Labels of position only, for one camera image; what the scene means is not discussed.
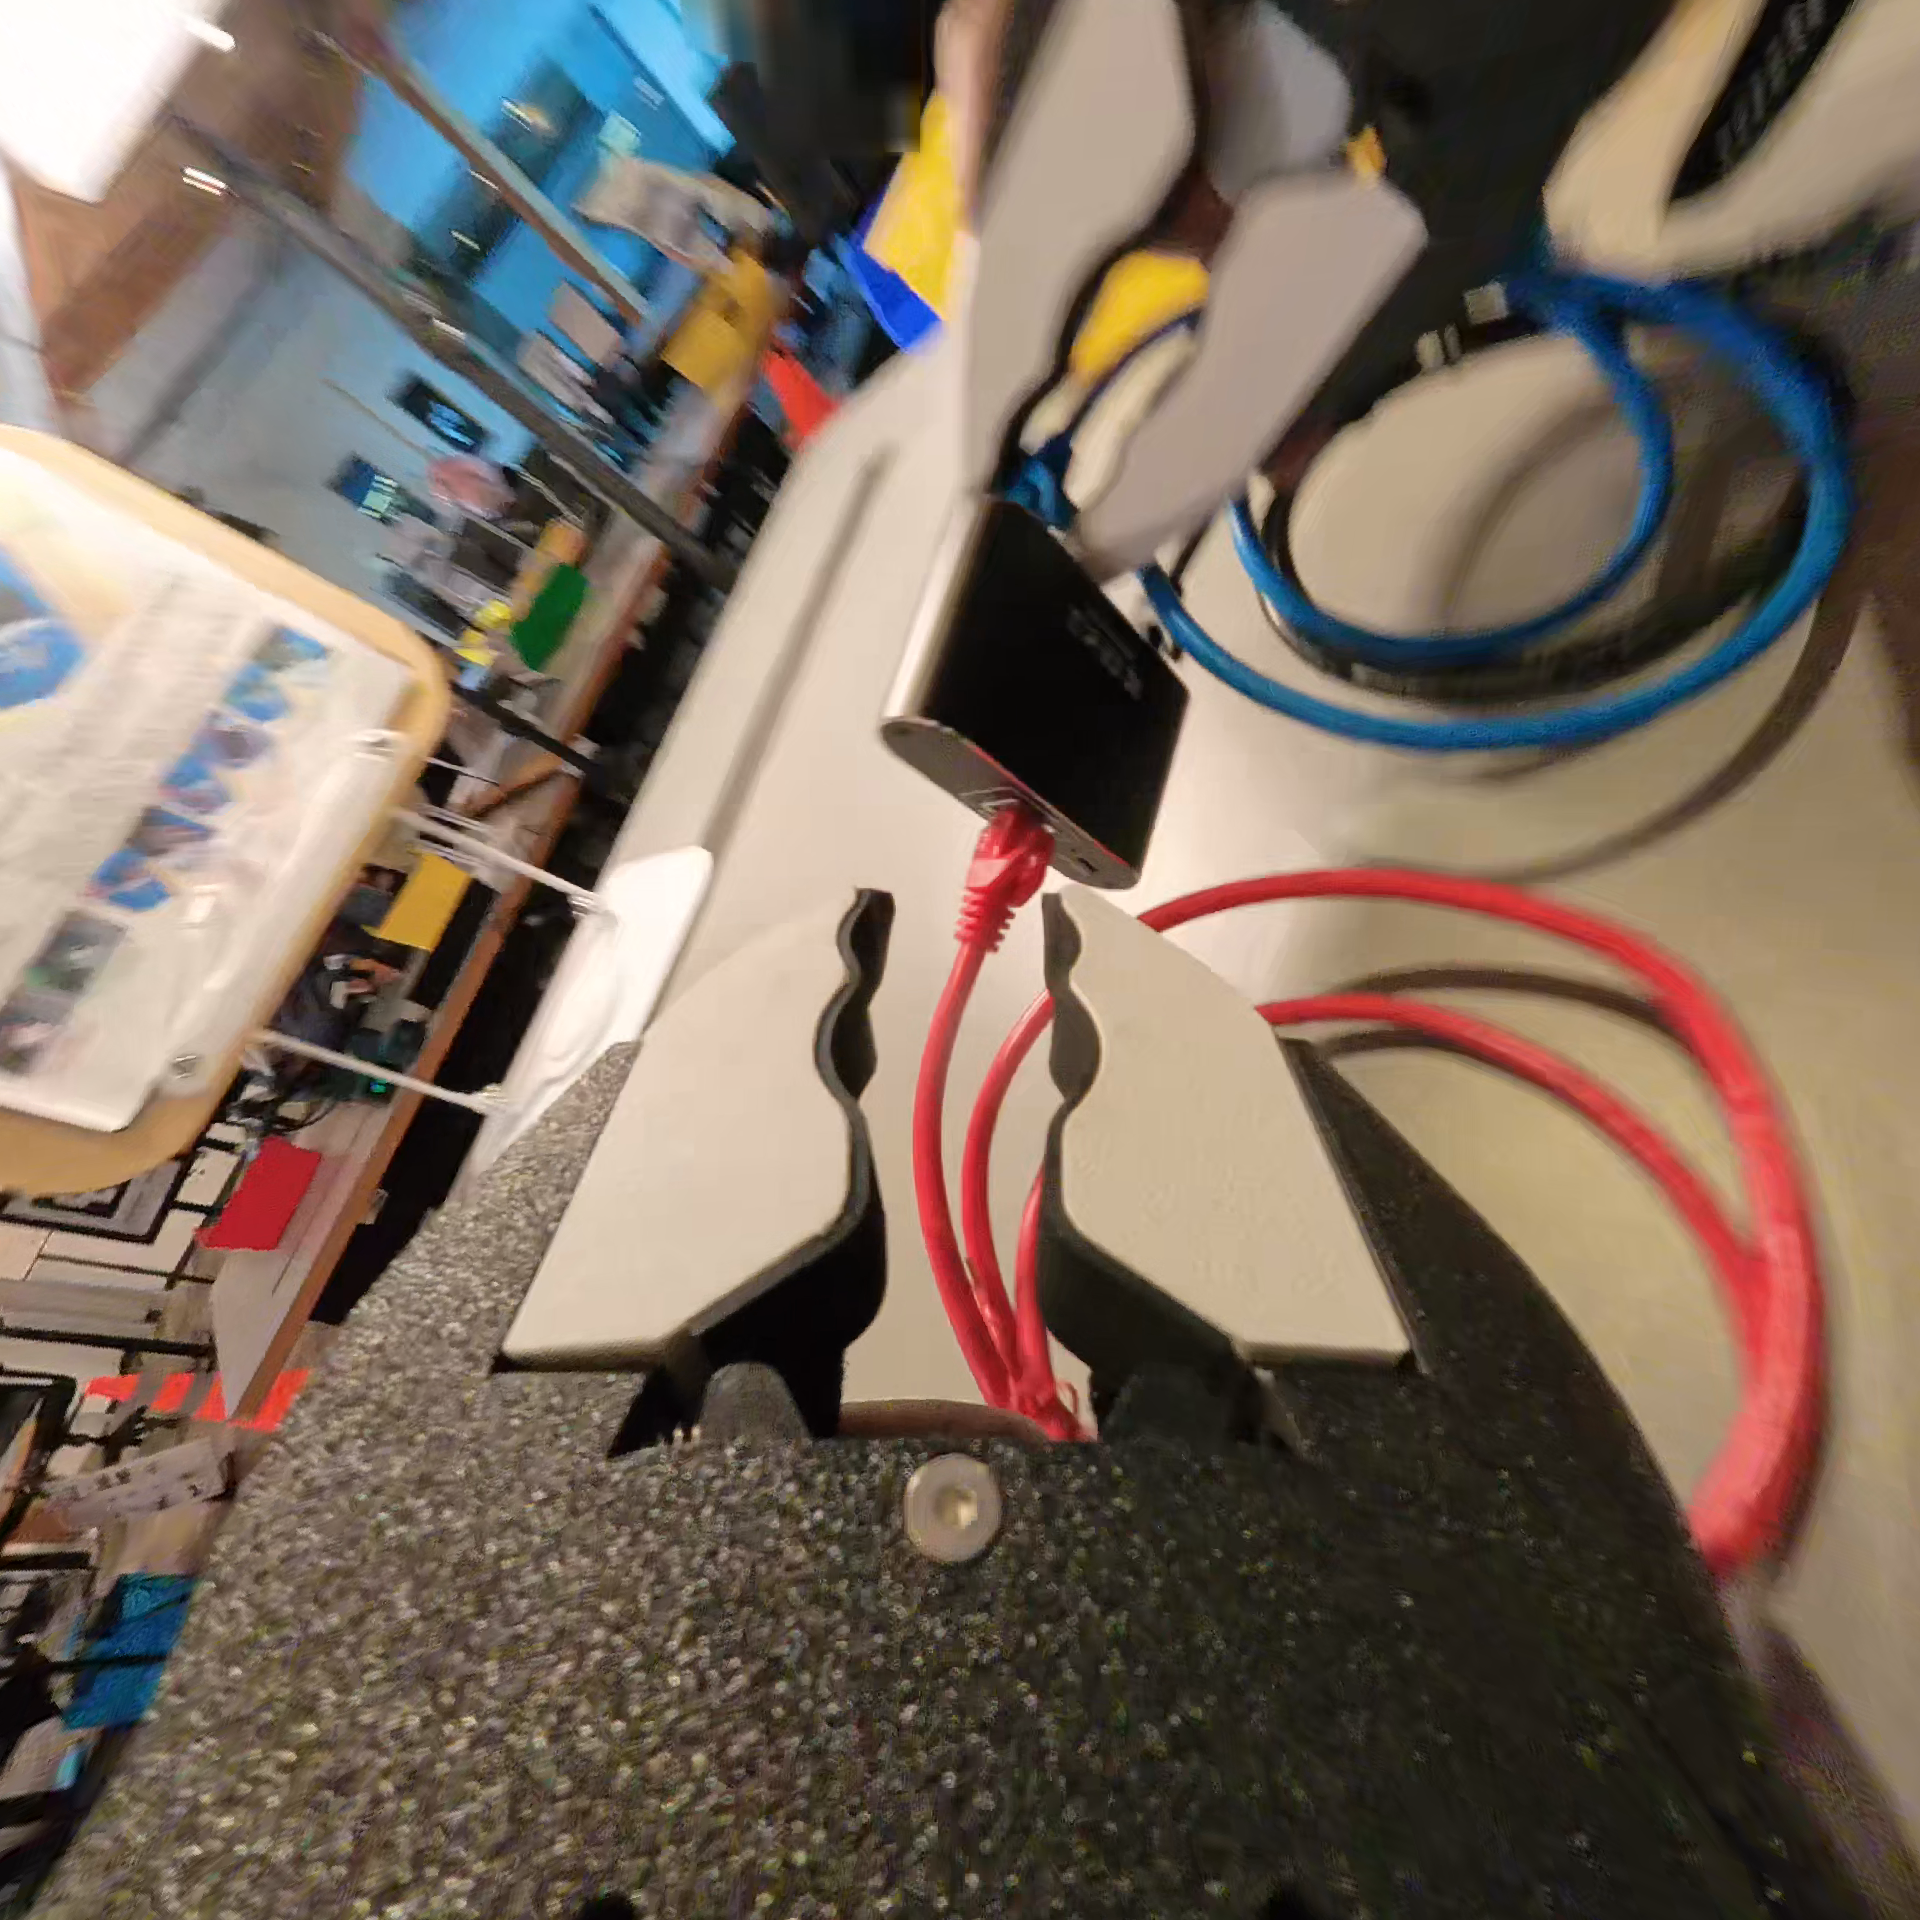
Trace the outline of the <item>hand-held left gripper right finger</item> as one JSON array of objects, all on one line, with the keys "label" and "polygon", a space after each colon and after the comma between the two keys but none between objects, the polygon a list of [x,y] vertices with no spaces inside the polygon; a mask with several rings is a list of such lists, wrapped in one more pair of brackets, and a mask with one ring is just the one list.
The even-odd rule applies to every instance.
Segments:
[{"label": "hand-held left gripper right finger", "polygon": [[1271,1432],[1295,1365],[1394,1373],[1418,1340],[1298,1049],[1088,887],[1049,896],[1035,1301],[1101,1445]]}]

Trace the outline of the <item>red plastic bin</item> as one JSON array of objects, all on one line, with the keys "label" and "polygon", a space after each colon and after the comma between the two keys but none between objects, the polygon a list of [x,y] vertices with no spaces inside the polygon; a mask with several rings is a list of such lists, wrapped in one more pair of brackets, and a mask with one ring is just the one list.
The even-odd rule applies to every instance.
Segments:
[{"label": "red plastic bin", "polygon": [[322,1169],[322,1151],[288,1136],[266,1139],[226,1199],[202,1225],[197,1246],[213,1254],[280,1251]]}]

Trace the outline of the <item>black ethernet port box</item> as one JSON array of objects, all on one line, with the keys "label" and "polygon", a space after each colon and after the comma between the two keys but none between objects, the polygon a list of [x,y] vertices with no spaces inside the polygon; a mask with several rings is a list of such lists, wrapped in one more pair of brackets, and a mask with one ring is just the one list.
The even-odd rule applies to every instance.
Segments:
[{"label": "black ethernet port box", "polygon": [[954,516],[880,709],[880,742],[981,817],[1052,832],[1052,867],[1138,884],[1188,691],[1029,509],[973,497]]}]

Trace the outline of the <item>white rounded pad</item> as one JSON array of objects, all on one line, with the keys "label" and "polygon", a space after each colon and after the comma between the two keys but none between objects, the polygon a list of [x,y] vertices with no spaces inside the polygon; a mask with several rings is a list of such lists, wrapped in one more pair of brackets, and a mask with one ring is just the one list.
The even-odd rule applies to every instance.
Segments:
[{"label": "white rounded pad", "polygon": [[531,1124],[605,1052],[634,1045],[709,884],[706,848],[621,859],[592,888],[503,1079],[497,1120]]}]

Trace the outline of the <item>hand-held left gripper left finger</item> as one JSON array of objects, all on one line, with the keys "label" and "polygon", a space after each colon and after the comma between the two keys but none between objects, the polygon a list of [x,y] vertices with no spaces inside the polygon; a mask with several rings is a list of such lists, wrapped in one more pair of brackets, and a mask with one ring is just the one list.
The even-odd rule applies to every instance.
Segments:
[{"label": "hand-held left gripper left finger", "polygon": [[896,899],[856,887],[765,927],[637,1041],[499,1347],[501,1373],[640,1380],[615,1449],[691,1428],[723,1375],[770,1375],[779,1432],[834,1437],[887,1239],[863,1096]]}]

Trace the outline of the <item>grey tape strip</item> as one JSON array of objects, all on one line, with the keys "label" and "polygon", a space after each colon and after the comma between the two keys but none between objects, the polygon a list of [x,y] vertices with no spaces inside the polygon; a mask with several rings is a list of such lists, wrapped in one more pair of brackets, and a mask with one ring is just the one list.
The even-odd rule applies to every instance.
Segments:
[{"label": "grey tape strip", "polygon": [[760,678],[733,752],[727,761],[724,781],[712,805],[712,817],[705,829],[705,848],[714,859],[724,852],[738,825],[740,811],[749,803],[764,753],[776,739],[781,711],[801,678],[811,641],[816,640],[836,584],[848,569],[848,560],[857,551],[865,525],[874,515],[874,496],[892,463],[893,455],[890,449],[880,449],[863,467],[848,496],[848,504],[840,509],[831,535],[823,536],[819,553],[804,569],[804,591],[799,591],[794,606],[785,615],[779,644]]}]

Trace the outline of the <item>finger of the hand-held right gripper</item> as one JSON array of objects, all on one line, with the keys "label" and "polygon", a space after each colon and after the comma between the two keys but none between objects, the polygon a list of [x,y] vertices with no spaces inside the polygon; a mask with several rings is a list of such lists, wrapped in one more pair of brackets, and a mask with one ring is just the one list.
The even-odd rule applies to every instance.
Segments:
[{"label": "finger of the hand-held right gripper", "polygon": [[1115,376],[1075,389],[1072,335],[1114,265],[1172,251],[1156,228],[1196,176],[1208,27],[1208,4],[951,6],[970,230],[951,309],[957,501],[1004,492]]},{"label": "finger of the hand-held right gripper", "polygon": [[1136,571],[1211,521],[1424,247],[1421,213],[1381,176],[1341,164],[1255,184],[1215,251],[1194,347],[1077,515],[1088,574]]}]

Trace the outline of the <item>green plastic bin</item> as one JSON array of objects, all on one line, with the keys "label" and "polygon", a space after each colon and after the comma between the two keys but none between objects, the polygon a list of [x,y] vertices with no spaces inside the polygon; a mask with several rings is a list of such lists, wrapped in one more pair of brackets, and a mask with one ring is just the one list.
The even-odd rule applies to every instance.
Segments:
[{"label": "green plastic bin", "polygon": [[546,675],[587,597],[586,571],[577,564],[555,564],[529,607],[512,623],[512,651],[532,675]]}]

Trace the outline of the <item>small yellow bin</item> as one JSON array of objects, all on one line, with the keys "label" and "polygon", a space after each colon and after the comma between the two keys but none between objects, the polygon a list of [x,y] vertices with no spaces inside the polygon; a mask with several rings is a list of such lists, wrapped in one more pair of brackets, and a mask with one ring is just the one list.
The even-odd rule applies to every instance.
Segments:
[{"label": "small yellow bin", "polygon": [[368,933],[412,952],[432,952],[465,905],[474,880],[442,852],[420,852]]}]

